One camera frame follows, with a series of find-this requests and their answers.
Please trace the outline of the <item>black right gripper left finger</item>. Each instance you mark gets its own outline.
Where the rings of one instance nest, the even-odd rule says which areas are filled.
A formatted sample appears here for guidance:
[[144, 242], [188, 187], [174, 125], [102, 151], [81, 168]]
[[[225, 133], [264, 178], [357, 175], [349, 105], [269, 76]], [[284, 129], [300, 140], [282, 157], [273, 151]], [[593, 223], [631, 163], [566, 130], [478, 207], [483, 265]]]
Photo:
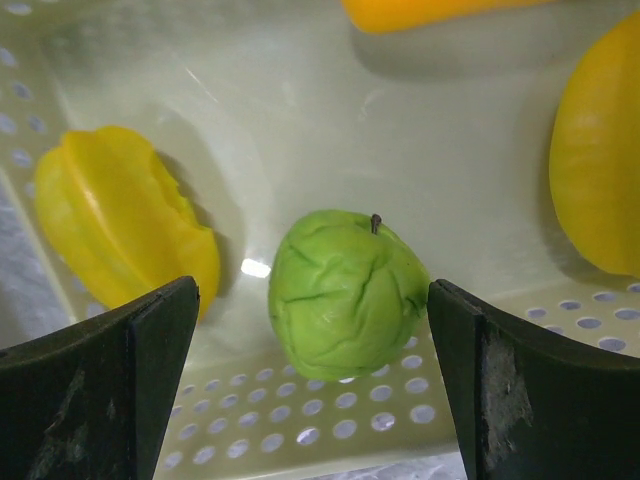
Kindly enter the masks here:
[[185, 276], [2, 350], [2, 478], [152, 478], [199, 301]]

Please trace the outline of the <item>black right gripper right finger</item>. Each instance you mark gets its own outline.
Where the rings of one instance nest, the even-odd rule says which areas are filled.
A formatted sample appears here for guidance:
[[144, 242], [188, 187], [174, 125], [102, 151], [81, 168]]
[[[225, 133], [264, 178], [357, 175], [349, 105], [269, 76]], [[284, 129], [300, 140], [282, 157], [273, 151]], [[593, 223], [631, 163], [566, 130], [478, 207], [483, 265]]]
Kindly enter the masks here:
[[470, 479], [636, 479], [639, 360], [441, 279], [428, 317]]

